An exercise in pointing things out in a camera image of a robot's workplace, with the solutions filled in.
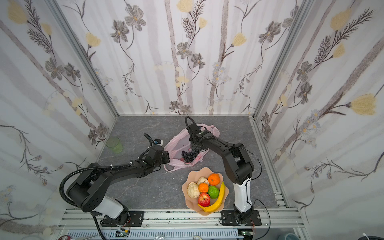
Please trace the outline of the pink plastic bag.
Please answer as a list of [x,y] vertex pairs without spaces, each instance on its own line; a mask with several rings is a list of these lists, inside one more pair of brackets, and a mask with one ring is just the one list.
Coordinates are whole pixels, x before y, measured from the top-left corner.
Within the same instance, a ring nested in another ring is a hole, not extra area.
[[209,152],[209,150],[199,152],[191,162],[187,162],[182,153],[190,153],[192,151],[189,138],[190,135],[187,129],[184,129],[166,144],[165,151],[168,152],[170,157],[170,162],[164,165],[164,169],[167,172],[170,173],[183,168],[193,167],[197,163],[202,162],[204,156]]

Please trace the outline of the dark fake grape bunch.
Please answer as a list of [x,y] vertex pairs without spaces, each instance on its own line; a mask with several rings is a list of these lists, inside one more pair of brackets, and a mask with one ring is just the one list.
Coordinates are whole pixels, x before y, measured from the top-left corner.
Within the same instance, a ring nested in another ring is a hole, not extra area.
[[192,163],[196,157],[199,155],[200,151],[198,150],[191,150],[190,152],[182,151],[182,158],[181,160],[185,163]]

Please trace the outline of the yellow fake banana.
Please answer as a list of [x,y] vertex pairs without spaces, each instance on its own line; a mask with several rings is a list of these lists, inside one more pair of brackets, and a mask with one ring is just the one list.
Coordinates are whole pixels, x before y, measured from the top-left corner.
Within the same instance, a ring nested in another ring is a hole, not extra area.
[[203,209],[203,211],[206,213],[216,212],[220,208],[220,206],[222,205],[222,202],[223,202],[224,196],[225,196],[225,192],[226,192],[226,185],[224,182],[222,182],[221,187],[220,187],[219,196],[218,196],[216,202],[214,204],[208,206],[208,207],[203,207],[200,204],[198,204],[198,206],[201,209]]

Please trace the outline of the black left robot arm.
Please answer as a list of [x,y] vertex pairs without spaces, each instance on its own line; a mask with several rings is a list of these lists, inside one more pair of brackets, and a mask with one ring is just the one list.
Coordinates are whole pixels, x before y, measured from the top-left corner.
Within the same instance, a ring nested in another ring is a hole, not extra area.
[[118,182],[143,178],[170,162],[163,141],[144,136],[148,148],[135,160],[124,165],[90,164],[67,175],[59,186],[62,199],[85,213],[105,215],[113,220],[128,221],[129,210],[122,203],[106,196],[108,188]]

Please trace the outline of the green fake lime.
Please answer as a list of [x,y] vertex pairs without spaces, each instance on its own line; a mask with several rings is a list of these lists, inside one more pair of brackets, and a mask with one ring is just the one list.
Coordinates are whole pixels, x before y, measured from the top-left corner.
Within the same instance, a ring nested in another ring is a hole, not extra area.
[[217,199],[220,194],[220,190],[216,186],[209,186],[208,195],[211,197],[211,199]]

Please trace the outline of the red fake strawberry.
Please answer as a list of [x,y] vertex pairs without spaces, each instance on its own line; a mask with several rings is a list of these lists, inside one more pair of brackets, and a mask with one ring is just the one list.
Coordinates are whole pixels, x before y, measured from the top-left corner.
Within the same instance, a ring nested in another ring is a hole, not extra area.
[[208,193],[201,193],[198,197],[198,204],[205,208],[209,207],[211,204],[211,197]]

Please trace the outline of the small orange fake fruit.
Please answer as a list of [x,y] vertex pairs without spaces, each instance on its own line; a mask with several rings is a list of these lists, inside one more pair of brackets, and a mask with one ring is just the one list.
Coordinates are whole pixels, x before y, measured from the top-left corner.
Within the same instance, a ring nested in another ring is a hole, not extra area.
[[199,191],[201,193],[207,193],[209,191],[209,185],[206,183],[200,183],[199,184]]

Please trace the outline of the orange fake tangerine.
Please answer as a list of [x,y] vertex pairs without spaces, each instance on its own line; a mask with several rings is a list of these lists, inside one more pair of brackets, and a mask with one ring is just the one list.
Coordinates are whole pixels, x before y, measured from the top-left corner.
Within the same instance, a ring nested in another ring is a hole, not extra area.
[[218,184],[221,183],[221,178],[219,174],[213,173],[208,177],[209,185],[211,186],[217,186]]

